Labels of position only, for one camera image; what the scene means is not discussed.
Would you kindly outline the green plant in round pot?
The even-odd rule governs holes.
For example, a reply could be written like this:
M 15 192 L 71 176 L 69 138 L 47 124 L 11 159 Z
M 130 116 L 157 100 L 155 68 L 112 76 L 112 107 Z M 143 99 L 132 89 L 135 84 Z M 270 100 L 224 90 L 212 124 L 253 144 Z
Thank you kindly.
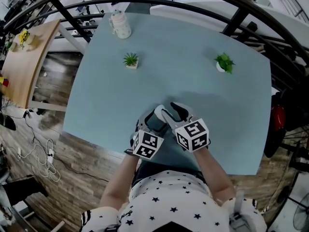
M 232 74 L 234 62 L 231 60 L 229 55 L 222 53 L 215 58 L 216 68 L 221 73 Z

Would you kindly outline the person's left forearm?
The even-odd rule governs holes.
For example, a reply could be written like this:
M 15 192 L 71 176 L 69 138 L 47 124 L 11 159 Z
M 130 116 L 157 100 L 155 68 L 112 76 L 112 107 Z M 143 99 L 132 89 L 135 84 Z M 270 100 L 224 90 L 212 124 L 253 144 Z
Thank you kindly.
M 120 166 L 108 182 L 99 202 L 99 207 L 112 207 L 119 210 L 127 202 L 139 159 L 137 156 L 125 155 Z

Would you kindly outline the yellow flower plant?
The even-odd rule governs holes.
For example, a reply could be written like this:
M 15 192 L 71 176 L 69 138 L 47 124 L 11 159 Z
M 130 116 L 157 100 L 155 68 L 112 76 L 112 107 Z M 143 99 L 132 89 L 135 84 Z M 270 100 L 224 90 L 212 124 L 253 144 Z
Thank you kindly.
M 40 36 L 26 29 L 19 34 L 18 38 L 20 48 L 25 51 L 32 51 L 41 44 Z

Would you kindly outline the black chair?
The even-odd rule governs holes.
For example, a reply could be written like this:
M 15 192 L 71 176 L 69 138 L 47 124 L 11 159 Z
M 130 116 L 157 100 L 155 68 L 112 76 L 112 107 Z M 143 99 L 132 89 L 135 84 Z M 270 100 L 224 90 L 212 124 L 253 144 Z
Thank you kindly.
M 305 125 L 309 125 L 309 97 L 307 93 L 296 91 L 276 92 L 271 97 L 271 108 L 280 105 L 285 109 L 286 122 L 284 129 L 273 131 L 271 117 L 267 133 L 264 154 L 272 157 L 280 147 L 286 132 L 293 131 Z

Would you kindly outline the person's dark trousers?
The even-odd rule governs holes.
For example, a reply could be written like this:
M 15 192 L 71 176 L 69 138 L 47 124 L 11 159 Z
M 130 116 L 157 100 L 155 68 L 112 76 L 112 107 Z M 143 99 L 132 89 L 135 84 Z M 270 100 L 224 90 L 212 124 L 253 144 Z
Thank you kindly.
M 131 187 L 134 187 L 139 181 L 141 181 L 144 178 L 150 177 L 152 175 L 155 175 L 155 174 L 158 174 L 164 171 L 167 171 L 167 172 L 177 171 L 177 172 L 181 172 L 184 174 L 191 174 L 195 176 L 196 178 L 200 179 L 201 181 L 203 181 L 204 184 L 206 184 L 206 181 L 201 171 L 192 170 L 189 168 L 173 167 L 173 166 L 157 164 L 157 163 L 153 163 L 150 161 L 142 160 L 140 166 L 135 171 Z

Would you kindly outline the green plant in square pot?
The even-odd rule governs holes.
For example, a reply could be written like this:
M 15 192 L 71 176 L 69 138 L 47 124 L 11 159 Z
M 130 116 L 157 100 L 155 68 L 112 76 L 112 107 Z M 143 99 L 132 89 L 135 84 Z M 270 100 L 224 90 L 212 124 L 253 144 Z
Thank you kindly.
M 130 69 L 137 69 L 139 57 L 136 53 L 127 53 L 124 57 L 124 65 Z

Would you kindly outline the white star-print shirt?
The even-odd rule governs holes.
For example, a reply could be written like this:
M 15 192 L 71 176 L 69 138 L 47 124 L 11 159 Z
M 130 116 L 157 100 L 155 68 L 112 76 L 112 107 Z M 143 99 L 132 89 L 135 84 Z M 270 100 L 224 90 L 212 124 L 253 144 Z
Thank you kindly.
M 222 206 L 191 174 L 164 171 L 139 181 L 118 211 L 100 207 L 82 214 L 80 232 L 233 232 L 235 218 L 245 231 L 266 232 L 256 201 L 233 198 Z

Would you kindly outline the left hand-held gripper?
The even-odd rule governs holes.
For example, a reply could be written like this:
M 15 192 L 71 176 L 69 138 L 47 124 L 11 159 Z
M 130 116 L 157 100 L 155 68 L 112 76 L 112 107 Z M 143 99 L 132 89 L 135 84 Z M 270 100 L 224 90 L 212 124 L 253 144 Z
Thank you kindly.
M 143 159 L 152 159 L 154 157 L 164 141 L 164 138 L 158 135 L 165 135 L 169 129 L 168 125 L 154 113 L 155 110 L 152 109 L 140 116 L 138 119 L 138 131 L 133 137 L 133 154 Z

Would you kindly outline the red bag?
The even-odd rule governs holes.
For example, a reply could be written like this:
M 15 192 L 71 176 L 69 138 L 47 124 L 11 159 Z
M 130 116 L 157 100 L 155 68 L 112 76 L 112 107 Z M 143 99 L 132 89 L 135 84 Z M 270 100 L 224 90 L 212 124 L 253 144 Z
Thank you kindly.
M 285 109 L 280 105 L 271 108 L 271 124 L 273 131 L 284 129 L 286 122 Z

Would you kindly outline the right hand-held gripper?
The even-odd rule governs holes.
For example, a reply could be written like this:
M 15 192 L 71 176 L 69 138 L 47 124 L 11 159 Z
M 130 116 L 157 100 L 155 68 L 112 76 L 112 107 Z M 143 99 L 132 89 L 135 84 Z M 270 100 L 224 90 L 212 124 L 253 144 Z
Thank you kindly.
M 209 129 L 204 120 L 199 118 L 185 124 L 185 121 L 189 121 L 195 116 L 193 109 L 179 102 L 171 102 L 170 105 L 181 120 L 176 120 L 167 110 L 161 110 L 161 114 L 169 127 L 175 130 L 177 143 L 183 150 L 192 153 L 207 147 L 209 145 Z

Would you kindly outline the light blue table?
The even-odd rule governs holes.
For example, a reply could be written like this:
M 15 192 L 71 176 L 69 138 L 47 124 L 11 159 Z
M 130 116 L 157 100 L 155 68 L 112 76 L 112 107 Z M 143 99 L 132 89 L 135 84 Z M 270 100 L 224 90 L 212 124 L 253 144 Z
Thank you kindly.
M 210 131 L 210 151 L 228 174 L 255 175 L 271 110 L 269 60 L 216 31 L 149 14 L 126 15 L 132 35 L 112 34 L 100 21 L 78 68 L 63 130 L 105 149 L 123 152 L 138 118 L 170 102 L 190 106 Z M 124 65 L 127 53 L 137 69 Z M 226 53 L 232 74 L 215 58 Z

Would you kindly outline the light wooden table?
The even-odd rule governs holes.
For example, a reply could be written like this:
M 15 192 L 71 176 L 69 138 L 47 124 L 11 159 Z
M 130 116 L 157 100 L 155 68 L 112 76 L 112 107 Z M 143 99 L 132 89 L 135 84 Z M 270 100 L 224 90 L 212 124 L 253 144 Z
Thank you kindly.
M 6 55 L 1 74 L 9 84 L 0 84 L 0 92 L 21 108 L 28 108 L 32 102 L 38 75 L 59 25 L 58 19 L 30 28 L 29 41 L 23 47 L 16 35 L 17 48 Z

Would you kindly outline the person's right forearm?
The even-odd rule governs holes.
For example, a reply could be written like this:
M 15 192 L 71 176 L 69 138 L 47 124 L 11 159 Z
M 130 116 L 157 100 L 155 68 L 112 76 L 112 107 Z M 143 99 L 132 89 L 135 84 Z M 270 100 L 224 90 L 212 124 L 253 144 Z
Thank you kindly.
M 222 206 L 236 197 L 232 181 L 206 147 L 193 152 L 215 202 Z

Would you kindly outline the white patterned water bottle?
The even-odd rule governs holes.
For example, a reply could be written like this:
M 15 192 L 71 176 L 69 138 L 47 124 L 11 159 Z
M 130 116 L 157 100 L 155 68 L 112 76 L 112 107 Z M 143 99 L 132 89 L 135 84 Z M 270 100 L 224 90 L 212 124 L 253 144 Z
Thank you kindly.
M 112 28 L 112 34 L 115 34 L 118 38 L 127 39 L 131 36 L 132 30 L 124 12 L 114 10 L 109 18 L 109 23 Z

